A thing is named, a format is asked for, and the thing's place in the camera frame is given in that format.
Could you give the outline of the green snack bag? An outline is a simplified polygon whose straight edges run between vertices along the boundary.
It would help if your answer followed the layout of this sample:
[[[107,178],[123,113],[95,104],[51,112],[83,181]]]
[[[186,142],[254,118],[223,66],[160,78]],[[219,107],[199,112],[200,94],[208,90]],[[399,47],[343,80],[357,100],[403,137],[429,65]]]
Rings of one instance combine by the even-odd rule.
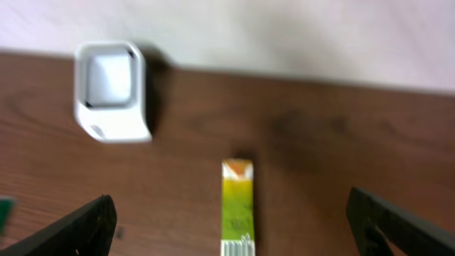
[[[9,216],[16,204],[16,199],[9,196],[2,196],[0,199],[0,233],[6,229]]]

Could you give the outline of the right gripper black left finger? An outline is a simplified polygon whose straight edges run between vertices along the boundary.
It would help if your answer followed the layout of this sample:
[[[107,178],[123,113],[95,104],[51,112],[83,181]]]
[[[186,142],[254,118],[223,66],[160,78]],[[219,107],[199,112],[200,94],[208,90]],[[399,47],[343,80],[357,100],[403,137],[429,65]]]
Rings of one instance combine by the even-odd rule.
[[[2,255],[47,256],[109,254],[117,224],[109,195],[85,204],[27,238],[1,250]]]

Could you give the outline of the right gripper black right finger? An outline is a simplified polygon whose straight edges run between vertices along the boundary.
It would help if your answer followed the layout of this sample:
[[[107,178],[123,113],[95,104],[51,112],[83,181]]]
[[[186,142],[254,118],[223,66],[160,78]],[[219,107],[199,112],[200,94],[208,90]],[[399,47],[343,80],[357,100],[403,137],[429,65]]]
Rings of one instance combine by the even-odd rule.
[[[352,187],[346,215],[360,255],[454,255],[454,236],[361,188]]]

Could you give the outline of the green yellow juice carton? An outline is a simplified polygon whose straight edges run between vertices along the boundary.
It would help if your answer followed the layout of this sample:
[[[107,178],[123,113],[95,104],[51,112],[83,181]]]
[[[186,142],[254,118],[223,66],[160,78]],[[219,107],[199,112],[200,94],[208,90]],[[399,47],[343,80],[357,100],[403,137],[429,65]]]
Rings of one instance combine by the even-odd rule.
[[[254,166],[246,159],[222,162],[221,256],[255,256]]]

